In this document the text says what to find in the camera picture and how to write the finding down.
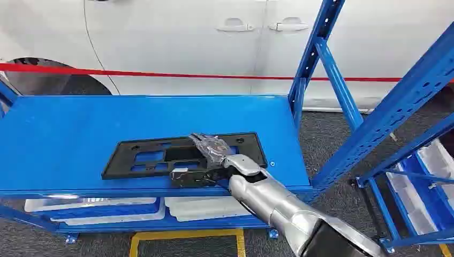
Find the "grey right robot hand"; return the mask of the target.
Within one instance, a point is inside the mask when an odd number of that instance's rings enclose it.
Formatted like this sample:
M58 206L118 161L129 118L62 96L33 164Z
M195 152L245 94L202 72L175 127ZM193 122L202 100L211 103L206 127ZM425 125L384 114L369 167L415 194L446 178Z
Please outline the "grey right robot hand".
M230 146L218 136L191 133L188 137L211 166L222 167L226 157L234 155Z

